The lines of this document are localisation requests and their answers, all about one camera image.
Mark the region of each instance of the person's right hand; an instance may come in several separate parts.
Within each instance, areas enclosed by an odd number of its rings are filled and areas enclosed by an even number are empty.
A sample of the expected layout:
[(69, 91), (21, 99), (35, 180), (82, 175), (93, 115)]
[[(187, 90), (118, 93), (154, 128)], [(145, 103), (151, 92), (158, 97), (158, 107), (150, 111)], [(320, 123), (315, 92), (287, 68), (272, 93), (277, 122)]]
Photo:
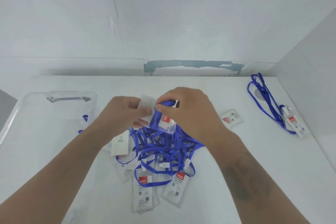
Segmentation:
[[(177, 108), (160, 105), (179, 100)], [(172, 118), (188, 135), (204, 141), (209, 134), (226, 129), (207, 95), (201, 90), (177, 87), (157, 99), (156, 109)]]

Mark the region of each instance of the red label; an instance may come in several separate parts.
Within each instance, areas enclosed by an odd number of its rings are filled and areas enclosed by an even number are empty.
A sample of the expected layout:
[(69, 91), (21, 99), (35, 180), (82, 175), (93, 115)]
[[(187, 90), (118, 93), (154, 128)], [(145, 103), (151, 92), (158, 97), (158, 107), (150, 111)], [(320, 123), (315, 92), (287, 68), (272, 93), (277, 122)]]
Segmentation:
[(291, 122), (294, 122), (294, 121), (296, 121), (296, 119), (292, 116), (292, 117), (289, 117), (288, 118)]
[(178, 173), (176, 174), (176, 177), (177, 177), (178, 179), (180, 179), (180, 180), (183, 180), (184, 177), (185, 177), (185, 174), (182, 173), (182, 172), (178, 172)]
[(145, 184), (145, 183), (147, 183), (147, 176), (139, 177), (139, 182), (140, 182), (141, 184)]
[(223, 119), (226, 123), (230, 123), (229, 122), (229, 120), (225, 117), (224, 119)]
[(166, 115), (164, 115), (164, 116), (162, 117), (162, 121), (164, 121), (164, 122), (166, 122), (166, 123), (169, 123), (169, 122), (170, 122), (170, 118), (167, 117)]

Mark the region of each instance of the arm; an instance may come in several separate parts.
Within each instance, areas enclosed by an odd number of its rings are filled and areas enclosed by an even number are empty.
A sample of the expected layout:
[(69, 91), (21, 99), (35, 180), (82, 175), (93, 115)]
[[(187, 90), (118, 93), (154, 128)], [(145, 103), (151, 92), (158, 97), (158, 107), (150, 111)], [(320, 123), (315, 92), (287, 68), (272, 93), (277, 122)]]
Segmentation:
[(140, 99), (115, 97), (99, 117), (51, 162), (0, 205), (0, 223), (61, 223), (97, 154), (151, 110)]
[(160, 104), (156, 108), (208, 148), (221, 169), (242, 224), (309, 224), (241, 139), (224, 126), (202, 91), (179, 87), (161, 96), (157, 103), (169, 99), (178, 99), (178, 108)]

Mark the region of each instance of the blue lanyard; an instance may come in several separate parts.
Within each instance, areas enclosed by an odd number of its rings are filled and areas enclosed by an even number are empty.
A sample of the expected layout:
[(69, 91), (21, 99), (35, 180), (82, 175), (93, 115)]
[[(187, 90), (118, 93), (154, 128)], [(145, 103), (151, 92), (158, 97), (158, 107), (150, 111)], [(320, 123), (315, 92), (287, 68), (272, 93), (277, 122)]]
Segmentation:
[[(167, 106), (174, 106), (175, 101), (170, 100), (161, 103)], [(185, 133), (179, 125), (176, 125), (176, 130), (174, 134), (168, 134), (162, 131), (158, 131), (157, 127), (161, 119), (162, 113), (155, 110), (155, 114), (150, 122), (151, 128), (142, 127), (139, 130), (134, 130), (130, 128), (130, 134), (133, 138), (135, 147), (132, 151), (135, 151), (136, 155), (131, 160), (133, 161), (137, 158), (138, 161), (141, 161), (141, 164), (138, 165), (134, 170), (134, 176), (137, 182), (143, 187), (154, 187), (166, 185), (171, 182), (173, 175), (177, 172), (184, 169), (184, 162), (187, 158), (191, 159), (195, 150), (203, 147), (204, 145), (194, 138), (190, 137)], [(143, 162), (143, 159), (154, 156), (154, 159)], [(115, 159), (119, 162), (119, 156), (116, 156)], [(165, 168), (164, 171), (157, 171), (150, 166), (153, 162), (168, 162), (170, 168)], [(141, 184), (137, 177), (137, 169), (140, 169), (141, 166), (145, 167), (147, 170), (151, 171), (154, 174), (166, 174), (170, 175), (170, 179), (162, 182), (151, 182), (147, 184)], [(193, 174), (188, 176), (194, 176), (196, 171), (194, 165), (190, 162), (190, 167), (193, 170)]]
[[(296, 133), (293, 131), (290, 131), (288, 129), (286, 129), (286, 125), (285, 125), (285, 121), (282, 118), (282, 107), (285, 107), (284, 105), (278, 105), (275, 101), (275, 99), (273, 98), (270, 90), (267, 88), (264, 78), (261, 75), (261, 73), (257, 73), (257, 74), (252, 74), (251, 75), (252, 78), (252, 82), (250, 82), (247, 85), (247, 91), (249, 92), (249, 94), (251, 95), (251, 97), (254, 99), (255, 103), (257, 104), (257, 106), (259, 107), (260, 110), (262, 110), (268, 117), (270, 117), (272, 120), (276, 121), (283, 129), (287, 130), (290, 134), (295, 135)], [(257, 78), (260, 79), (262, 85), (257, 82)], [(269, 109), (271, 110), (272, 116), (267, 113), (267, 111), (265, 111), (262, 106), (259, 104), (258, 100), (254, 97), (254, 95), (250, 92), (250, 85), (254, 84), (257, 89), (259, 90), (259, 92), (261, 93), (261, 95), (263, 96), (263, 98), (265, 99), (266, 103), (268, 104)]]

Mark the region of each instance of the teal patch on wall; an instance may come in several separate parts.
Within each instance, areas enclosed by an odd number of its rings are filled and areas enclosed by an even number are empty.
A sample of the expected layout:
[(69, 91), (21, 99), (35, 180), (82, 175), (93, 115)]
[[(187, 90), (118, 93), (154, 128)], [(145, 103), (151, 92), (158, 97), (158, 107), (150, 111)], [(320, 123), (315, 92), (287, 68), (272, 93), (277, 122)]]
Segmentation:
[(144, 64), (144, 70), (147, 74), (153, 74), (156, 69), (163, 67), (214, 67), (214, 68), (222, 68), (229, 69), (233, 72), (237, 72), (239, 75), (242, 69), (245, 67), (244, 64), (233, 63), (232, 61), (205, 61), (205, 60), (154, 60), (149, 61)]

